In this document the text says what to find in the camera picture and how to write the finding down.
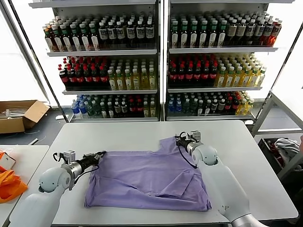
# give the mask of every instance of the bottle label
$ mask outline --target bottle label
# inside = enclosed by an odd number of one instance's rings
[[[127,90],[131,90],[132,89],[131,79],[126,79],[125,81],[126,81]]]
[[[225,87],[230,87],[231,86],[231,82],[232,82],[232,77],[228,77],[227,80],[226,80]]]
[[[66,46],[67,51],[72,51],[70,39],[67,38],[67,37],[63,37],[63,41],[64,41],[64,43],[65,43],[65,46]]]
[[[225,33],[220,33],[219,39],[218,39],[218,47],[223,46],[224,39],[225,39]]]
[[[206,33],[200,35],[199,48],[203,48],[205,45]]]
[[[109,81],[110,87],[112,88],[112,91],[116,90],[116,85],[115,85],[115,81],[112,79]]]
[[[118,39],[125,39],[125,33],[124,33],[123,27],[116,28],[116,33],[117,33]]]
[[[136,38],[136,34],[134,32],[134,27],[128,27],[126,29],[126,31],[127,31],[127,38],[129,38],[129,39],[135,39]]]
[[[109,110],[108,112],[109,112],[109,116],[110,116],[110,118],[114,118],[114,111]]]
[[[86,50],[86,51],[89,51],[89,40],[87,39],[87,37],[83,36],[83,37],[82,37],[82,41],[83,41],[85,50]]]
[[[96,36],[92,36],[92,37],[91,37],[91,40],[92,40],[92,42],[93,42],[95,51],[98,51],[98,50],[99,50],[98,38],[97,38]]]
[[[107,32],[109,39],[117,39],[116,30],[114,28],[108,28]]]
[[[138,39],[145,38],[145,27],[137,27],[137,37]]]
[[[238,26],[236,36],[242,37],[244,36],[246,26]]]
[[[48,45],[48,48],[50,49],[50,51],[53,51],[53,43],[52,40],[50,38],[45,38],[45,41]]]
[[[187,34],[181,35],[181,48],[186,48]]]
[[[265,26],[257,25],[256,29],[255,29],[254,36],[260,37],[263,34],[263,32],[264,32],[264,28],[265,28]]]
[[[207,115],[209,114],[209,111],[210,111],[210,108],[206,108],[206,109],[205,109],[204,116],[207,116]]]
[[[190,36],[190,48],[194,48],[196,46],[197,34],[193,33]]]
[[[107,117],[106,111],[103,110],[103,111],[101,111],[101,112],[102,112],[102,117],[103,117],[103,118],[106,118],[106,117]]]
[[[118,88],[119,90],[123,90],[123,83],[122,83],[122,80],[121,79],[117,79],[117,84],[118,84]]]
[[[79,42],[79,38],[78,37],[73,37],[72,40],[74,41],[76,50],[81,51],[81,45],[80,45],[80,42]]]
[[[100,38],[101,38],[102,40],[108,39],[107,29],[106,29],[106,28],[104,28],[104,29],[99,29],[99,35],[100,35]]]
[[[171,36],[171,48],[177,48],[178,34],[172,34]]]
[[[134,79],[134,89],[139,90],[139,80],[138,79]]]
[[[216,33],[210,34],[208,47],[214,46],[214,41],[216,40],[216,35],[217,35]]]
[[[227,35],[228,36],[235,36],[237,31],[237,26],[228,26]]]
[[[61,51],[61,52],[64,51],[61,39],[59,37],[55,37],[55,42],[57,44],[59,51]]]
[[[152,39],[155,36],[153,27],[146,27],[146,38]]]
[[[217,74],[209,74],[210,79],[216,79]]]

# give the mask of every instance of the black cable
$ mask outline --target black cable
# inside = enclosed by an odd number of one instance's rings
[[[82,177],[84,174],[88,174],[88,173],[91,173],[91,172],[96,171],[97,169],[99,169],[99,165],[96,165],[96,167],[97,167],[96,169],[92,169],[92,170],[89,170],[89,171],[86,171],[86,172],[80,174],[80,175],[77,177],[77,179],[75,180],[74,184],[76,184],[76,183],[78,182],[79,178]]]

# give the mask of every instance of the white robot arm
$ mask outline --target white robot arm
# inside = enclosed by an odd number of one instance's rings
[[[231,170],[217,155],[215,148],[201,143],[201,133],[192,131],[185,137],[177,136],[177,145],[183,146],[201,171],[213,208],[225,216],[233,227],[266,227],[250,213],[247,195]]]

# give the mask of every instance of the lavender t-shirt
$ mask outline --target lavender t-shirt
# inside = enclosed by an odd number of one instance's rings
[[[185,158],[190,155],[181,148]],[[152,151],[110,151],[92,172],[85,207],[109,206],[156,210],[211,208],[199,170],[180,155],[176,139],[160,141]]]

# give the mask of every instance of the white shelf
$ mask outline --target white shelf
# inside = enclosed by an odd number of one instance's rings
[[[156,94],[158,90],[124,90],[124,91],[66,91],[64,95],[119,95],[119,94]]]
[[[214,47],[214,48],[170,48],[170,53],[241,53],[275,52],[276,47]]]
[[[155,2],[155,0],[55,0],[32,2],[29,3],[29,6],[33,9],[37,9],[82,6],[149,5],[155,4]]]
[[[173,4],[184,3],[292,3],[295,0],[171,0]]]
[[[66,56],[151,55],[156,53],[157,53],[156,49],[147,49],[147,50],[48,52],[47,55],[50,57],[66,57]]]
[[[257,91],[262,87],[204,87],[204,88],[169,88],[169,93],[183,93],[183,92],[218,92],[218,91]]]

